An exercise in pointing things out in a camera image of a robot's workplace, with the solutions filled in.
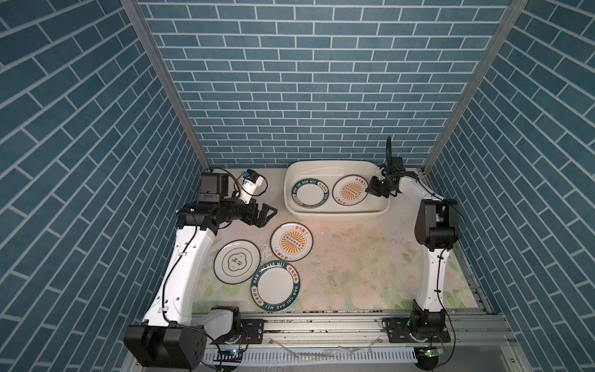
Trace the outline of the orange sunburst plate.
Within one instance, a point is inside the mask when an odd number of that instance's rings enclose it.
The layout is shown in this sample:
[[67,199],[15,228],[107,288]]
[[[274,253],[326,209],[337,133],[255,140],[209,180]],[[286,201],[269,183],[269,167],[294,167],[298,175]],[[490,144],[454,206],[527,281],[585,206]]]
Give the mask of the orange sunburst plate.
[[367,197],[369,184],[359,175],[347,175],[333,186],[333,199],[341,206],[355,206]]
[[307,226],[285,223],[272,233],[270,246],[272,253],[280,260],[297,262],[311,253],[314,238]]

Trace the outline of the green rim plate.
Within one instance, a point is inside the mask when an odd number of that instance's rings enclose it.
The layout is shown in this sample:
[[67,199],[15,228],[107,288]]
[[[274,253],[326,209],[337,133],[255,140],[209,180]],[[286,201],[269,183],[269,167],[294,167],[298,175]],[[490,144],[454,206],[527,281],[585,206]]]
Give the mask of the green rim plate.
[[298,298],[301,279],[296,268],[283,260],[273,260],[257,269],[250,282],[250,294],[265,312],[281,312]]
[[291,198],[302,208],[317,209],[323,206],[329,197],[327,185],[316,178],[305,178],[291,188]]

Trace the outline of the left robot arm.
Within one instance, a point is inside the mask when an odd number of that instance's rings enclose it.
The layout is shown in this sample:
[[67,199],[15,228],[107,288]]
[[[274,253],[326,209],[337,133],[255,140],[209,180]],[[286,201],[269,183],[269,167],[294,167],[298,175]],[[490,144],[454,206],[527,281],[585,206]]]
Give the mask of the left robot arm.
[[150,308],[138,325],[130,325],[124,345],[142,367],[192,371],[203,360],[207,346],[243,340],[237,307],[215,307],[192,324],[198,277],[220,229],[238,220],[262,228],[277,215],[268,204],[259,205],[258,187],[265,176],[246,170],[236,178],[223,168],[201,174],[195,201],[177,211],[173,252],[164,279]]

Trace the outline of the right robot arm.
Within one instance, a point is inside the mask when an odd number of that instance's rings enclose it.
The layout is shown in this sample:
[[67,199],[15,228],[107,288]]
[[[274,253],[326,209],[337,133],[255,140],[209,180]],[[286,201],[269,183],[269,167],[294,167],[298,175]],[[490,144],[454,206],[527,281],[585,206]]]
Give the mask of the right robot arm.
[[444,282],[449,256],[459,240],[456,202],[436,194],[415,173],[399,171],[384,178],[373,176],[367,193],[376,197],[404,195],[418,206],[414,236],[423,256],[423,276],[409,319],[385,319],[392,342],[450,341],[449,314],[444,304]]

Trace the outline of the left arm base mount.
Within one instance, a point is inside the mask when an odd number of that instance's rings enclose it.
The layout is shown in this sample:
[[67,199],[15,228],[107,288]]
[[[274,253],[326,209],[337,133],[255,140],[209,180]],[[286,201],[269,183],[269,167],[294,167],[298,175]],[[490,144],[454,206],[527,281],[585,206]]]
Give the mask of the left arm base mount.
[[216,341],[228,345],[262,344],[265,321],[263,319],[243,319],[232,325],[232,330]]

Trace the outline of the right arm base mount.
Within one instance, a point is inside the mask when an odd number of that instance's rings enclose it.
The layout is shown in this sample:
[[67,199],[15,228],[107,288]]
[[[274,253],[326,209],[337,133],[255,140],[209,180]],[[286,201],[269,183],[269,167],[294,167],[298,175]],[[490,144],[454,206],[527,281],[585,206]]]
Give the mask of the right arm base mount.
[[389,343],[449,343],[452,340],[442,321],[391,317],[381,319],[380,324]]

